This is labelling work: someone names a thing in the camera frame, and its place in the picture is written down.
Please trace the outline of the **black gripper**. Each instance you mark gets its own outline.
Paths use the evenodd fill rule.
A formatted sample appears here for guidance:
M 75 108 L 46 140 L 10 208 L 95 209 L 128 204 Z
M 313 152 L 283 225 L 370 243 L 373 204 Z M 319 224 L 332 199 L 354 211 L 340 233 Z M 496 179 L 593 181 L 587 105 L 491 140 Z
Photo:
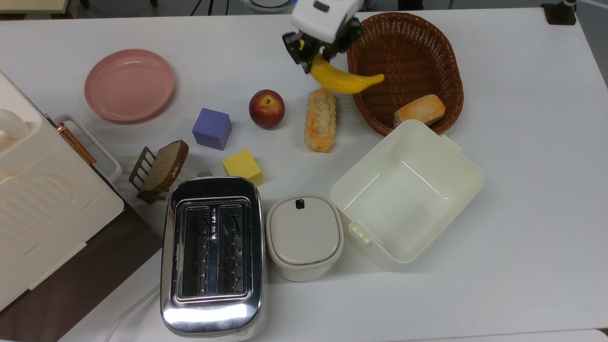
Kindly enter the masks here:
M 345 53 L 362 33 L 363 28 L 359 19 L 351 18 L 340 28 L 332 42 L 317 39 L 304 32 L 287 32 L 283 35 L 283 43 L 293 61 L 301 65 L 304 73 L 309 74 L 317 54 L 335 57 L 339 53 Z

